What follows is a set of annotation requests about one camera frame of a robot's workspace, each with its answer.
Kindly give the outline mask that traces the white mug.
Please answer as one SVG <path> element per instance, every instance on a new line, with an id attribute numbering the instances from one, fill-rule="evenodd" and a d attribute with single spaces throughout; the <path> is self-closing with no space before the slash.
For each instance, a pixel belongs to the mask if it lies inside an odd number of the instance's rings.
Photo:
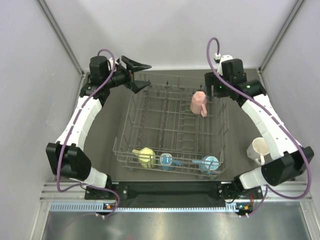
<path id="1" fill-rule="evenodd" d="M 246 150 L 247 157 L 259 166 L 265 164 L 265 156 L 270 153 L 269 147 L 263 137 L 255 138 Z"/>

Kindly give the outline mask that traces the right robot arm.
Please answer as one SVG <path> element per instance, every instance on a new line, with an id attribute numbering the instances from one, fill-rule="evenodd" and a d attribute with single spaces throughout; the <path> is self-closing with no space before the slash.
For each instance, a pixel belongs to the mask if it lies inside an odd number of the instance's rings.
<path id="1" fill-rule="evenodd" d="M 243 62 L 231 55 L 216 55 L 218 69 L 205 74 L 209 98 L 229 97 L 250 117 L 268 146 L 272 161 L 234 178 L 233 192 L 246 198 L 255 187 L 277 186 L 302 175 L 311 177 L 310 162 L 315 153 L 303 147 L 287 130 L 271 105 L 259 80 L 247 80 Z"/>

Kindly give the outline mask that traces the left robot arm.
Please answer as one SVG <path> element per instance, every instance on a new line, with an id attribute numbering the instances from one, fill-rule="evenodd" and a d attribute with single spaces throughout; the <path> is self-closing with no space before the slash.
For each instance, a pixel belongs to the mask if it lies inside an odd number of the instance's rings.
<path id="1" fill-rule="evenodd" d="M 94 186 L 97 195 L 103 199 L 113 194 L 110 176 L 95 169 L 84 153 L 85 141 L 93 121 L 110 95 L 110 90 L 125 86 L 137 94 L 151 83 L 136 80 L 134 74 L 150 68 L 151 65 L 124 55 L 116 60 L 103 55 L 90 59 L 88 82 L 80 90 L 72 117 L 58 139 L 48 143 L 45 149 L 50 168 L 56 177 Z"/>

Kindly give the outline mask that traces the pink mug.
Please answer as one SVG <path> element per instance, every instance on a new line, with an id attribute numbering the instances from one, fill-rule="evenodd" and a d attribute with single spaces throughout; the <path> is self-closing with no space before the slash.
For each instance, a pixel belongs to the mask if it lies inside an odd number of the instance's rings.
<path id="1" fill-rule="evenodd" d="M 193 114 L 202 115 L 202 117 L 206 117 L 208 115 L 207 111 L 207 97 L 205 92 L 196 91 L 191 99 L 190 110 Z"/>

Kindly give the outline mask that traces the yellow mug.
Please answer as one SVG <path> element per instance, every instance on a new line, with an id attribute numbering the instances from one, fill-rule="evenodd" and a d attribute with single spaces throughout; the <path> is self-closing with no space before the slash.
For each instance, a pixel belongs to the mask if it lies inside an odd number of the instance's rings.
<path id="1" fill-rule="evenodd" d="M 157 161 L 156 154 L 151 148 L 133 149 L 132 153 L 137 156 L 138 161 L 144 169 L 152 169 L 155 167 Z"/>

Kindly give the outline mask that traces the blue floral mug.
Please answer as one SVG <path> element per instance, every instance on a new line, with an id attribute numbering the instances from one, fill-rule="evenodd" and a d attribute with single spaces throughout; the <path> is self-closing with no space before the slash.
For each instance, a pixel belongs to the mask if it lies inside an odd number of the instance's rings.
<path id="1" fill-rule="evenodd" d="M 181 160 L 173 158 L 169 153 L 163 153 L 160 155 L 158 163 L 160 169 L 164 171 L 171 171 L 173 167 L 183 167 L 184 163 Z"/>

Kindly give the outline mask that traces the plain blue mug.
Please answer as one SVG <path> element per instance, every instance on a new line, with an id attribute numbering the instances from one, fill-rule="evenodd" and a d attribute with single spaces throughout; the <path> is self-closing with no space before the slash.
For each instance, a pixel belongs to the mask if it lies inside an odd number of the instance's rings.
<path id="1" fill-rule="evenodd" d="M 192 160 L 192 163 L 196 164 L 200 172 L 204 175 L 212 174 L 220 166 L 219 160 L 212 155 L 207 155 L 201 160 L 194 159 Z"/>

